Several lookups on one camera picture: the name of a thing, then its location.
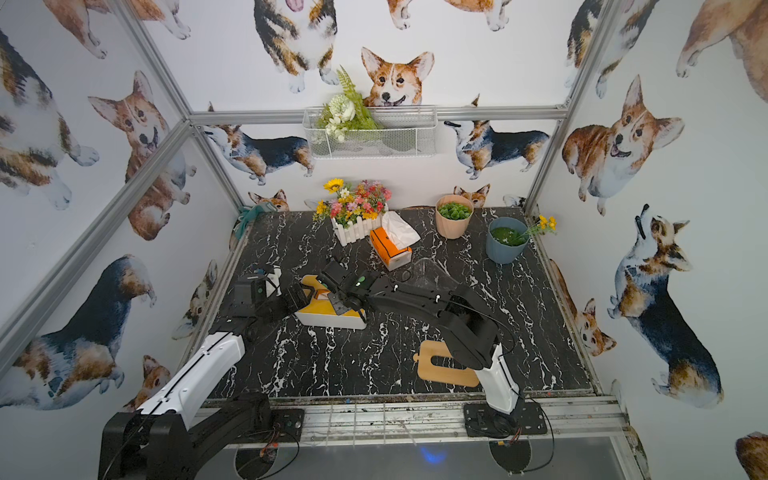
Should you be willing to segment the yellow tissue box lid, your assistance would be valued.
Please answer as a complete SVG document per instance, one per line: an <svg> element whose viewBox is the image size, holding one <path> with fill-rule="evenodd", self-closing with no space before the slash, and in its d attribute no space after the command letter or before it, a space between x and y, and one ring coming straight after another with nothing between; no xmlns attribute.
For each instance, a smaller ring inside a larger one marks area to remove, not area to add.
<svg viewBox="0 0 768 480"><path fill-rule="evenodd" d="M299 310L296 316L302 319L320 319L325 317L349 317L362 319L363 316L332 296L332 292L323 285L316 275L305 275L300 284L304 290L310 290L309 305Z"/></svg>

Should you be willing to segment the white tissue box base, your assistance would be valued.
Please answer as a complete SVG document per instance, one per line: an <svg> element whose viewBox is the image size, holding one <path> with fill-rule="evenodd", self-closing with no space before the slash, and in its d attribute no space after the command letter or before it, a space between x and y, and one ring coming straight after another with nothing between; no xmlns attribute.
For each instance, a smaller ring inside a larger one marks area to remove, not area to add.
<svg viewBox="0 0 768 480"><path fill-rule="evenodd" d="M334 312L297 312L296 317L300 323L308 327L352 330L362 330L366 327L366 322L363 320L363 318L353 310L346 312L344 315L336 315Z"/></svg>

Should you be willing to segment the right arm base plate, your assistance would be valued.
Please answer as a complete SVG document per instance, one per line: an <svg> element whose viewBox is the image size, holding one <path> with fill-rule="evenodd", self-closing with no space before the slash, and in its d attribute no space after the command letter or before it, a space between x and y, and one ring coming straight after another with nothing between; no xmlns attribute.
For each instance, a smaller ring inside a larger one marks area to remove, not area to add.
<svg viewBox="0 0 768 480"><path fill-rule="evenodd" d="M511 414L501 413L486 403L467 403L463 405L462 413L470 437L510 439L549 433L544 411L535 402L519 403Z"/></svg>

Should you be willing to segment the white fence flower planter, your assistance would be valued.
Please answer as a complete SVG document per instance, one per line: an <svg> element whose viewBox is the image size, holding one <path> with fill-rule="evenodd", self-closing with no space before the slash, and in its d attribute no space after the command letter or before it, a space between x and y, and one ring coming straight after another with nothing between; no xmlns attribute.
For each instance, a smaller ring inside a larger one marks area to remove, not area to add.
<svg viewBox="0 0 768 480"><path fill-rule="evenodd" d="M334 178L324 185L324 189L332 197L317 203L313 219L318 222L329 220L342 246L362 240L382 226L392 193L381 182L363 180L351 185Z"/></svg>

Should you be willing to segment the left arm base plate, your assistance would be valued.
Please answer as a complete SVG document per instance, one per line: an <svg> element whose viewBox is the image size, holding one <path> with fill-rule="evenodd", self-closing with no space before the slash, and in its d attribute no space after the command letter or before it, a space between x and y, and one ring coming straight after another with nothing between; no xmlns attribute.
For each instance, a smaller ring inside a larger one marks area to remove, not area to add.
<svg viewBox="0 0 768 480"><path fill-rule="evenodd" d="M306 411L302 408L272 410L266 426L253 428L229 442L236 444L264 444L267 442L295 442L301 439Z"/></svg>

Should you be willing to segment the orange tissue pack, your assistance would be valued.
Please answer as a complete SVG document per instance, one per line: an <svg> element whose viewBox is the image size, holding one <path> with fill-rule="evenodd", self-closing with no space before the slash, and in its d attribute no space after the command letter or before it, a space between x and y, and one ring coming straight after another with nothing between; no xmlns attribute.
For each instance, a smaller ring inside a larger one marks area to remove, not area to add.
<svg viewBox="0 0 768 480"><path fill-rule="evenodd" d="M417 231L396 212L381 217L381 226L370 232L374 251L384 266L393 271L412 261L412 245L421 240Z"/></svg>

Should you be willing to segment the wooden tissue box lid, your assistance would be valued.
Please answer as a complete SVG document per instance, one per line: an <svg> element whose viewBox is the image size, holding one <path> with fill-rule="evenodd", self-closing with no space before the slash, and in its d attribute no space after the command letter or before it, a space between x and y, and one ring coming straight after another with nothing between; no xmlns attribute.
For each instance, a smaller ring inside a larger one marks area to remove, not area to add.
<svg viewBox="0 0 768 480"><path fill-rule="evenodd" d="M413 356L418 377L425 381L463 387L477 387L480 384L474 370L437 365L439 359L453 359L447 345L439 341L423 341L419 352Z"/></svg>

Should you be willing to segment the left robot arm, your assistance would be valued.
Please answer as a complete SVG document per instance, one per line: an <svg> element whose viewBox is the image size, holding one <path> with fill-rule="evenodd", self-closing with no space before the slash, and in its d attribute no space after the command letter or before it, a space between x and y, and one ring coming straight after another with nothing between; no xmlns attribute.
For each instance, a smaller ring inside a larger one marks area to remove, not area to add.
<svg viewBox="0 0 768 480"><path fill-rule="evenodd" d="M105 425L98 467L101 479L193 479L204 465L243 434L280 436L266 395L231 398L201 422L197 412L219 380L245 355L259 326L276 324L310 305L315 289L293 283L262 301L241 282L233 315L213 326L201 348L160 390L132 413Z"/></svg>

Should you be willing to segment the clear plastic tissue box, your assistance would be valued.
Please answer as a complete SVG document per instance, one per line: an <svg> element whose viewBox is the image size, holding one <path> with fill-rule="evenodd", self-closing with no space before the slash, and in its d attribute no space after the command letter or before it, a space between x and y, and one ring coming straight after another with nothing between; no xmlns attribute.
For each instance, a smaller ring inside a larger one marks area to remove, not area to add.
<svg viewBox="0 0 768 480"><path fill-rule="evenodd" d="M407 265L402 274L407 285L431 290L449 290L456 282L447 271L431 258L422 258Z"/></svg>

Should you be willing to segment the blue pot with yellow flowers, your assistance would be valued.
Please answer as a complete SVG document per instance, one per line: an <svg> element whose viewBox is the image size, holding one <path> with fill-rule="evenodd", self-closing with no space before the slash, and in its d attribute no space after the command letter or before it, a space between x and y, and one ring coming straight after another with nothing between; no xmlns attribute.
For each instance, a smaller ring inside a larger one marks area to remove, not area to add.
<svg viewBox="0 0 768 480"><path fill-rule="evenodd" d="M557 220L554 217L540 215L532 226L515 218L497 218L488 227L486 255L499 265L511 264L535 237L555 233L556 230Z"/></svg>

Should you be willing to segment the teal cloth in corner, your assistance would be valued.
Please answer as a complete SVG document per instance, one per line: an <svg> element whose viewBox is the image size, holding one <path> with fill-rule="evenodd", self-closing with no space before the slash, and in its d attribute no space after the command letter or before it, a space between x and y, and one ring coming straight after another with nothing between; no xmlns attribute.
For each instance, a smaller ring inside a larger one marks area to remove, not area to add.
<svg viewBox="0 0 768 480"><path fill-rule="evenodd" d="M239 216L235 222L232 230L233 237L239 241L245 234L248 225L265 213L272 213L275 211L275 207L267 202L252 207L241 207L239 210Z"/></svg>

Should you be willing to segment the white flower green fern bouquet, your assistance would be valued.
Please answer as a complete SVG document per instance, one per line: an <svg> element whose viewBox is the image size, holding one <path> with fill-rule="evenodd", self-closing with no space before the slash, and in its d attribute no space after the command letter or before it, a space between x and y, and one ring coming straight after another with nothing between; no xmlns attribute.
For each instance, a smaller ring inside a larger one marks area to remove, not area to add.
<svg viewBox="0 0 768 480"><path fill-rule="evenodd" d="M323 106L317 127L339 143L352 139L360 132L380 130L381 126L366 107L348 72L340 66L336 73L342 91Z"/></svg>

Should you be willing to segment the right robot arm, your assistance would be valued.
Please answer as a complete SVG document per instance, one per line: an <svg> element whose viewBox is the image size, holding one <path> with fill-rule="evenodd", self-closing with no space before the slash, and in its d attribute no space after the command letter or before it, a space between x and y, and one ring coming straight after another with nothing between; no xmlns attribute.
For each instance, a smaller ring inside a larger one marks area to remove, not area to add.
<svg viewBox="0 0 768 480"><path fill-rule="evenodd" d="M478 293L434 260L413 262L397 278L392 272L355 273L332 259L317 279L351 310L397 313L434 326L451 356L476 373L489 407L507 416L517 407L520 392L503 359L500 322Z"/></svg>

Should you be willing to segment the peach pot with succulent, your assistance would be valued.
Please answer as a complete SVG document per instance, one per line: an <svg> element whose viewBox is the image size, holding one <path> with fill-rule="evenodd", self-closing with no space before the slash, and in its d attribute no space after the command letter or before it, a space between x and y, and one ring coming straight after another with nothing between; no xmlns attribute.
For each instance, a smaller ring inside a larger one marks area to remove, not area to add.
<svg viewBox="0 0 768 480"><path fill-rule="evenodd" d="M458 239L466 232L473 212L469 199L460 195L443 196L435 207L438 233L449 240Z"/></svg>

